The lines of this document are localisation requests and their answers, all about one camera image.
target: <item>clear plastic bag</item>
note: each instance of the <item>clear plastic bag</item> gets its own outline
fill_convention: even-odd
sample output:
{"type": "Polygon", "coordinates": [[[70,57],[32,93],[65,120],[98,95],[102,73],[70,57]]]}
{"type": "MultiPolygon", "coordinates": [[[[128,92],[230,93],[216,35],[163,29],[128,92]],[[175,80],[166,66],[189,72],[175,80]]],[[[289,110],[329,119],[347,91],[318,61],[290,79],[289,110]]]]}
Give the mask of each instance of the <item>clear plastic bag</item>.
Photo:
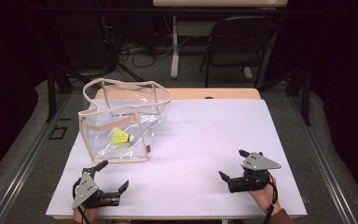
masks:
{"type": "Polygon", "coordinates": [[[147,161],[171,93],[158,83],[98,78],[83,88],[79,129],[92,161],[147,161]]]}

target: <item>dark background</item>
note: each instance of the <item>dark background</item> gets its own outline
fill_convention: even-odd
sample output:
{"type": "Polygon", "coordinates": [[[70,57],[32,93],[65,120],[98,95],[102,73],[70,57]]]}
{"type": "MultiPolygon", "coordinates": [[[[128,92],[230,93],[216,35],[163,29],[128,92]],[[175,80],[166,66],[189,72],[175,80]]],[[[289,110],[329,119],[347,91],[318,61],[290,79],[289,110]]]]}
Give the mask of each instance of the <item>dark background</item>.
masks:
{"type": "MultiPolygon", "coordinates": [[[[334,9],[348,3],[289,0],[288,10],[334,9]]],[[[144,7],[150,7],[150,2],[145,4],[144,7]]],[[[358,183],[358,1],[353,2],[347,14],[340,16],[342,18],[331,29],[322,50],[313,55],[311,89],[323,99],[333,144],[358,183]]],[[[56,22],[60,23],[61,19],[56,18],[56,22]]],[[[73,52],[78,50],[77,55],[82,55],[82,50],[88,47],[86,42],[97,44],[96,53],[100,53],[102,58],[93,61],[91,59],[95,58],[78,56],[76,59],[79,63],[77,67],[74,66],[74,58],[61,40],[64,35],[51,32],[48,20],[44,16],[35,17],[25,13],[16,1],[0,0],[0,160],[31,117],[37,103],[34,87],[47,79],[52,63],[103,70],[112,66],[112,55],[106,46],[101,45],[103,35],[97,32],[95,35],[79,35],[78,41],[82,44],[78,46],[81,47],[69,46],[73,52]]],[[[153,25],[150,23],[153,20],[148,18],[146,24],[153,25]]],[[[133,26],[139,21],[132,19],[124,22],[133,26]]],[[[283,21],[271,52],[266,81],[282,76],[303,63],[315,47],[315,36],[323,30],[321,27],[325,22],[327,20],[283,21]]],[[[79,27],[101,29],[95,23],[94,17],[84,20],[79,27]]],[[[64,23],[61,23],[61,30],[62,33],[67,31],[64,23]]],[[[130,34],[130,31],[129,35],[137,38],[137,34],[130,34]]],[[[146,38],[144,44],[153,44],[153,39],[146,38]]]]}

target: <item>black chair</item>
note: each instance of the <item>black chair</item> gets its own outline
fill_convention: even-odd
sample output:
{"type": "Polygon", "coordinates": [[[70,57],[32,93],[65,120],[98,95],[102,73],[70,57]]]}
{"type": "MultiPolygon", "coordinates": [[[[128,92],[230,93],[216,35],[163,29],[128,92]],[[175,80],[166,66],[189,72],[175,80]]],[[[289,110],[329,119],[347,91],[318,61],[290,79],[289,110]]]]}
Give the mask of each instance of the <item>black chair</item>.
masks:
{"type": "MultiPolygon", "coordinates": [[[[211,67],[257,67],[255,88],[260,76],[267,43],[276,34],[280,22],[271,17],[228,17],[219,21],[209,37],[202,67],[206,64],[205,88],[211,67]]],[[[244,82],[249,82],[242,72],[244,82]]]]}

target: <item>white table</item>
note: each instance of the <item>white table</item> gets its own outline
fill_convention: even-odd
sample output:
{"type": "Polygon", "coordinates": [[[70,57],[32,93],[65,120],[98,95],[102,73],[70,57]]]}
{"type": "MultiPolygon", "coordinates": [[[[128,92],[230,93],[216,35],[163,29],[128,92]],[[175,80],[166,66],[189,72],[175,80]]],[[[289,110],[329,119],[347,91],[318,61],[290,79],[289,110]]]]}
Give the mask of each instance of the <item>white table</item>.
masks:
{"type": "MultiPolygon", "coordinates": [[[[153,0],[155,7],[286,7],[287,0],[153,0]]],[[[179,35],[208,35],[214,22],[198,21],[183,22],[178,24],[176,16],[173,16],[172,39],[173,54],[171,78],[178,78],[179,67],[179,35]]]]}
{"type": "MultiPolygon", "coordinates": [[[[307,211],[266,103],[259,99],[172,100],[158,125],[149,161],[110,163],[95,175],[105,192],[127,180],[120,206],[104,207],[109,219],[242,219],[263,217],[248,192],[230,193],[218,171],[242,173],[239,149],[263,152],[282,166],[270,172],[278,180],[280,202],[291,217],[307,211]]],[[[47,215],[71,218],[72,186],[82,168],[93,167],[79,135],[47,215]]]]}

